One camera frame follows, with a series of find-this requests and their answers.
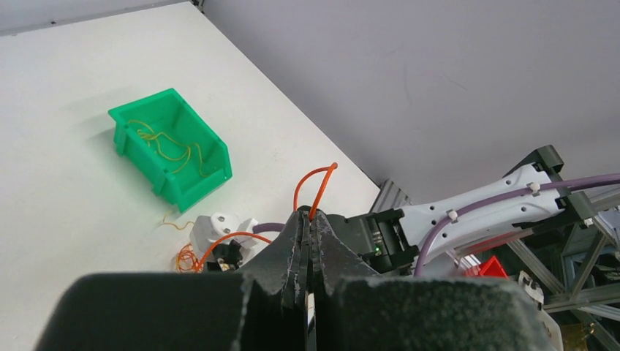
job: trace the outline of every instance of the gray wall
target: gray wall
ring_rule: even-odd
[[[37,26],[51,21],[58,24],[84,16],[131,9],[162,0],[0,0],[0,32]]]
[[[368,176],[416,202],[546,143],[565,178],[620,171],[618,0],[206,0],[205,13]]]

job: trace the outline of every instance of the purple cable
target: purple cable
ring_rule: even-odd
[[[570,191],[578,191],[584,189],[596,188],[599,186],[607,186],[620,184],[620,173],[613,173],[607,175],[596,175],[594,177],[587,178],[579,178],[573,179],[570,181],[555,181],[546,184],[540,184],[540,191],[552,190],[558,188],[569,188]],[[463,208],[459,208],[456,210],[456,213],[459,216],[467,214],[471,211],[475,211],[479,208],[493,205],[494,203],[498,203],[500,201],[509,200],[517,196],[521,195],[529,195],[532,193],[530,188],[523,188],[518,190],[513,190],[511,192],[505,192],[504,194],[495,195],[484,200],[477,201],[475,203],[464,206]],[[426,262],[426,256],[428,255],[428,251],[431,249],[431,245],[435,238],[438,236],[439,232],[450,223],[450,217],[446,216],[441,219],[434,227],[431,229],[426,235],[426,239],[424,240],[424,244],[422,245],[422,249],[420,250],[420,254],[417,256],[417,263],[415,265],[415,270],[413,271],[414,276],[421,276],[424,263]]]
[[[256,224],[252,230],[254,234],[260,234],[265,232],[278,232],[280,233],[284,229],[283,223],[261,223]]]

